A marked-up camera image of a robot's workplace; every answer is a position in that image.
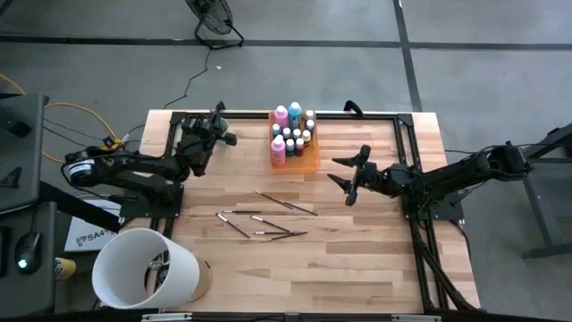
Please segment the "gray floor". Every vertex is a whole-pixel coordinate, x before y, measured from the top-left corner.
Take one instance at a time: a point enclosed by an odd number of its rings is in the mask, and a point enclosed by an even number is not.
[[[572,42],[568,0],[401,3],[411,41]],[[235,0],[230,5],[247,39],[400,39],[391,0]],[[182,1],[19,0],[0,17],[0,31],[192,38],[195,23]],[[125,133],[144,122],[148,109],[178,97],[187,78],[202,69],[206,52],[203,47],[0,44],[0,72],[53,102],[88,106]],[[572,51],[414,50],[412,56],[423,109],[438,114],[447,148],[533,143],[572,122]],[[314,109],[339,110],[353,99],[365,110],[412,110],[400,49],[243,47],[213,52],[209,67],[175,108],[211,107],[218,100],[232,109],[272,108],[298,100]],[[0,82],[0,90],[13,89]],[[105,134],[93,118],[68,108],[49,110],[46,117]],[[45,150],[55,156],[77,148],[46,136]],[[69,189],[57,165],[46,161],[42,170],[45,180]],[[483,308],[572,318],[572,256],[520,259],[522,250],[542,245],[522,183],[489,182],[463,206]],[[65,291],[64,307],[85,309],[93,301],[85,291],[88,278],[80,284]]]

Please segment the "white bucket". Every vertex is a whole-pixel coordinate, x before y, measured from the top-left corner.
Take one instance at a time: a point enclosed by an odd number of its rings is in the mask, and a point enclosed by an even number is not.
[[[149,263],[166,250],[170,262],[167,277],[155,293],[148,294],[145,272]],[[206,267],[200,264],[204,262],[162,234],[146,228],[130,229],[115,236],[99,252],[92,273],[93,289],[99,300],[115,309],[170,308],[198,297],[193,293],[201,278],[199,266]],[[208,276],[203,277],[210,285],[208,270],[203,273]]]

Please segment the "wooden tabletop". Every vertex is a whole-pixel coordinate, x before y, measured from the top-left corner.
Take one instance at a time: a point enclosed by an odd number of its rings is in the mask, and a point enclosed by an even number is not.
[[[171,113],[149,111],[142,153],[163,154]],[[424,170],[446,165],[436,115],[413,116]],[[229,131],[236,133],[238,145],[219,144],[206,175],[191,176],[184,183],[183,210],[172,236],[210,264],[213,284],[203,298],[174,310],[422,312],[411,233],[400,200],[362,189],[356,205],[346,207],[342,190],[326,176],[334,173],[350,178],[352,170],[331,159],[352,157],[363,144],[372,147],[370,161],[376,162],[379,169],[397,162],[392,124],[318,120],[316,127],[322,157],[320,170],[316,174],[272,175],[267,121],[231,120]],[[320,216],[288,210],[254,190]],[[279,241],[267,241],[264,236],[247,240],[215,216],[215,212],[225,209],[262,210],[260,217],[307,234]],[[227,218],[248,234],[275,231],[249,216]],[[149,219],[143,218],[131,223],[148,225]],[[478,307],[463,236],[449,222],[435,222],[434,226],[443,269],[466,299]],[[433,303],[437,303],[433,274],[427,276]]]

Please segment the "paint bottle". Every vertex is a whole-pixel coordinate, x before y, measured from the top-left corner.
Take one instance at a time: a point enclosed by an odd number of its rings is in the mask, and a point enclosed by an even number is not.
[[[294,150],[295,149],[296,149],[296,147],[294,147],[294,140],[293,139],[287,139],[286,140],[286,157],[294,156]]]
[[[299,129],[302,119],[302,107],[300,107],[300,104],[298,104],[298,102],[292,102],[288,108],[288,114],[290,115],[290,128],[292,130]]]
[[[275,124],[272,126],[272,139],[276,138],[276,135],[282,133],[280,131],[280,125],[279,124]]]
[[[294,129],[294,131],[292,131],[292,138],[294,140],[299,139],[302,136],[302,131],[300,129]]]
[[[306,122],[310,121],[310,120],[312,120],[312,121],[315,120],[315,114],[314,114],[314,111],[312,111],[312,110],[307,110],[305,113],[305,116],[306,116]]]
[[[302,157],[304,155],[304,140],[299,138],[296,140],[296,156]]]
[[[282,136],[285,140],[290,139],[292,137],[292,131],[290,131],[290,128],[284,128],[282,130]]]
[[[283,166],[286,163],[286,143],[282,135],[276,136],[271,144],[271,161],[275,166]]]
[[[280,128],[283,129],[288,127],[289,119],[288,119],[288,110],[284,106],[276,107],[274,111],[274,122],[280,125]]]
[[[314,120],[307,120],[306,121],[306,130],[310,131],[310,135],[314,136]]]
[[[309,148],[310,141],[312,140],[312,134],[310,134],[310,131],[304,130],[302,132],[302,139],[304,139],[304,148]]]

